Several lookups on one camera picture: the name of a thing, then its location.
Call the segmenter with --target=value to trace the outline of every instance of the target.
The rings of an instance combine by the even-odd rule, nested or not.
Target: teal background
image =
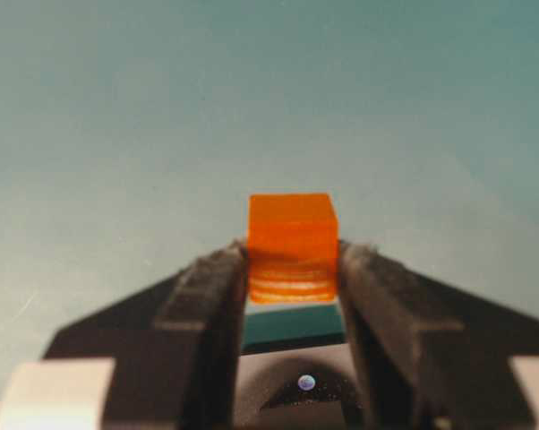
[[[0,390],[249,194],[311,191],[539,317],[539,0],[0,0]]]

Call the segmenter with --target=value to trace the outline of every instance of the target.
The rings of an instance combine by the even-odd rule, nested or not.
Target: orange cube
[[[247,246],[252,301],[335,298],[338,221],[327,194],[252,195]]]

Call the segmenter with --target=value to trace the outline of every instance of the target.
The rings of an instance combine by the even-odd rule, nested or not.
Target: black clamp jaw
[[[539,321],[339,243],[365,428],[534,429],[509,361]],[[113,357],[103,429],[232,428],[247,285],[240,242],[60,330],[44,360]]]

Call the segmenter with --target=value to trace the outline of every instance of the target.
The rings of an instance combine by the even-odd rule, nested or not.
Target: blue dot
[[[304,391],[313,390],[313,387],[315,386],[315,378],[313,378],[313,376],[310,374],[303,374],[297,380],[297,386]]]

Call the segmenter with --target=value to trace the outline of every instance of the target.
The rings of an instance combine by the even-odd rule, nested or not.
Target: dark teal surface
[[[343,333],[334,305],[246,315],[243,345]]]

